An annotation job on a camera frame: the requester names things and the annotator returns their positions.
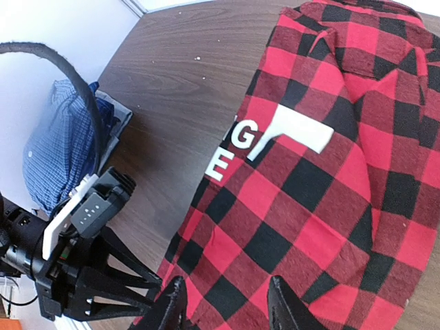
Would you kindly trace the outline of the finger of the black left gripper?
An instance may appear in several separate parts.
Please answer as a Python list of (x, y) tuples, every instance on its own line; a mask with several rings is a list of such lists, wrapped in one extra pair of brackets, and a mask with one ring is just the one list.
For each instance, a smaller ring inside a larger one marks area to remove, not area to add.
[[(141, 289), (159, 289), (162, 285), (161, 278), (150, 268), (145, 266), (119, 239), (109, 227), (104, 227), (99, 238), (103, 244), (103, 251), (107, 255), (104, 259), (104, 274), (127, 287)], [(108, 264), (109, 256), (116, 258), (121, 264), (134, 271), (138, 276), (122, 272)]]
[(153, 301), (136, 290), (156, 290), (158, 275), (148, 270), (135, 276), (113, 267), (106, 267), (102, 272), (86, 267), (82, 271), (82, 288), (86, 298), (105, 300), (91, 302), (91, 320), (141, 316), (152, 308)]

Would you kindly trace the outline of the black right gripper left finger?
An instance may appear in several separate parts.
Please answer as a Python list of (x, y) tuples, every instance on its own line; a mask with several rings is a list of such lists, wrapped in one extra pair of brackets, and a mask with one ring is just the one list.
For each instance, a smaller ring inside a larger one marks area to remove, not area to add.
[(182, 276), (174, 277), (159, 295), (153, 306), (135, 325), (139, 330), (187, 329), (188, 295)]

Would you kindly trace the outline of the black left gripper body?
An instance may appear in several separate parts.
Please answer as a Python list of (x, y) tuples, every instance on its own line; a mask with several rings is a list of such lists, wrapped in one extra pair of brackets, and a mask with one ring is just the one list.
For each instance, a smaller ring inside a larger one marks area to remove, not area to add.
[(54, 321), (66, 316), (81, 322), (110, 319), (113, 304), (95, 297), (113, 298), (113, 279), (108, 259), (113, 252), (113, 234), (94, 239), (61, 239), (52, 256), (43, 260), (42, 240), (32, 254), (32, 279), (42, 317)]

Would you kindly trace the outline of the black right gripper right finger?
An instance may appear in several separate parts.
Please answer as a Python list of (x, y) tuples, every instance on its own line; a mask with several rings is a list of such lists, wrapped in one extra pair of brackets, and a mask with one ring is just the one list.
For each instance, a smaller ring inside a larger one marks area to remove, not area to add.
[(281, 276), (273, 276), (267, 294), (270, 329), (311, 329), (309, 311)]

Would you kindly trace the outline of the red black plaid shirt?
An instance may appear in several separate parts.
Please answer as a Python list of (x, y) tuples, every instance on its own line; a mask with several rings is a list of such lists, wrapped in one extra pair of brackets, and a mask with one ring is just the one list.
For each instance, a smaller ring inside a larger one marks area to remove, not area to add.
[(392, 329), (439, 227), (439, 38), (394, 1), (285, 8), (159, 267), (189, 329)]

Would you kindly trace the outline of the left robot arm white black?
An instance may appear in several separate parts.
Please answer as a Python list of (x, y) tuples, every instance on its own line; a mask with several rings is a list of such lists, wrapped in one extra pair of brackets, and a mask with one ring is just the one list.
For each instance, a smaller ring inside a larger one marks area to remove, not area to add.
[(161, 278), (108, 227), (94, 238), (57, 239), (42, 255), (48, 223), (1, 198), (1, 271), (13, 268), (34, 281), (42, 317), (90, 322), (141, 316), (153, 301), (138, 289), (160, 290)]

